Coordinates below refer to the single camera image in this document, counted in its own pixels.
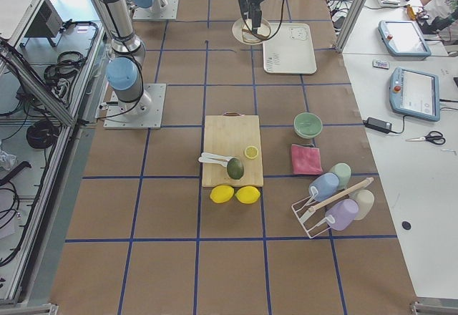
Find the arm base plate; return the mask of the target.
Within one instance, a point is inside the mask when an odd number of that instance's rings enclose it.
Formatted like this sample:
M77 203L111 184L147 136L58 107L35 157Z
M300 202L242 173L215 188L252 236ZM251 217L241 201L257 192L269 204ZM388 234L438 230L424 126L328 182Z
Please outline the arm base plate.
M150 84L144 86L144 94L133 110L128 111L135 102L125 104L119 102L112 91L103 127L107 130L160 129L165 103L166 84Z
M135 21L176 20L179 0L132 0Z

